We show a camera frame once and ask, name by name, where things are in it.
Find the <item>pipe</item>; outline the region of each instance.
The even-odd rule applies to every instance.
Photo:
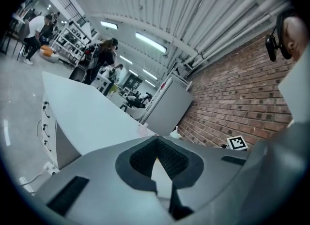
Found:
[[[258,20],[256,23],[254,23],[252,26],[250,26],[249,28],[247,28],[244,32],[242,32],[241,34],[239,34],[238,36],[236,36],[235,38],[233,38],[232,40],[230,40],[228,43],[226,43],[225,45],[223,45],[221,48],[217,49],[216,51],[214,51],[211,55],[209,55],[207,58],[203,59],[203,61],[201,61],[199,64],[197,64],[195,66],[195,68],[193,68],[192,70],[196,69],[198,67],[198,65],[204,63],[206,60],[210,59],[212,56],[214,56],[215,54],[217,54],[218,52],[220,52],[221,50],[223,50],[224,48],[228,47],[229,45],[231,45],[232,43],[234,43],[236,40],[238,40],[239,38],[243,37],[245,34],[247,34],[248,32],[250,32],[251,30],[255,29],[257,26],[259,26],[260,24],[262,24],[263,22],[267,21],[268,19],[270,19],[272,16],[278,14],[279,12],[283,11],[286,7],[288,7],[291,3],[288,1],[286,3],[284,3],[283,5],[281,5],[280,7],[278,7],[277,9],[275,9],[274,11],[270,12],[269,14],[267,14],[265,17],[261,18],[260,20]]]
[[[249,17],[242,20],[237,26],[232,28],[223,38],[221,38],[218,42],[216,42],[207,52],[202,56],[205,58],[206,56],[213,53],[216,49],[226,43],[229,39],[235,36],[239,31],[241,31],[245,26],[247,26],[252,20],[260,16],[263,12],[267,12],[272,6],[275,5],[275,2],[278,0],[265,0]],[[193,64],[193,67],[197,66],[200,62],[204,61],[204,59],[196,60]]]
[[[221,24],[213,34],[203,43],[198,49],[198,52],[190,57],[186,63],[190,63],[201,53],[208,45],[210,45],[220,34],[222,34],[241,14],[243,14],[255,0],[245,0],[224,22]]]

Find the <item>gray floor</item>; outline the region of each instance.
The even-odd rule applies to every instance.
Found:
[[[18,52],[12,56],[15,43],[11,42],[7,55],[0,53],[0,148],[12,176],[29,181],[47,161],[51,162],[36,135],[44,92],[42,71],[69,77],[72,69],[61,62],[47,62],[38,53],[31,59],[32,66],[22,57],[16,61]],[[36,191],[48,178],[44,173],[30,184],[31,188]]]

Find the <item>electrical outlet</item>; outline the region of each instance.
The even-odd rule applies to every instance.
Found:
[[[52,175],[53,173],[58,173],[59,169],[57,169],[56,166],[54,166],[51,162],[46,162],[43,169],[46,169],[46,171]]]

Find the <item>corrugated metal ceiling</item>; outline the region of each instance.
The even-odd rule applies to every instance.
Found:
[[[227,27],[218,33],[218,29],[227,22],[240,6],[248,0],[77,0],[93,26],[103,36],[116,37],[124,43],[122,52],[128,52],[132,58],[145,68],[161,77],[174,58],[187,60],[199,51],[201,55],[219,42],[236,25],[251,17],[239,31],[227,39],[234,38],[263,15],[278,8],[286,0],[254,0],[247,4]],[[100,21],[117,23],[118,30],[106,30]],[[268,29],[274,23],[274,17],[260,25]],[[168,48],[168,58],[163,53],[135,38],[140,32]],[[254,35],[254,30],[245,36]]]

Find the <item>brick wall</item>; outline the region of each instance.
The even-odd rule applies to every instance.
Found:
[[[291,121],[278,84],[293,61],[279,50],[277,61],[270,61],[264,37],[265,33],[190,78],[194,101],[179,123],[185,140],[217,146],[242,135],[253,145]]]

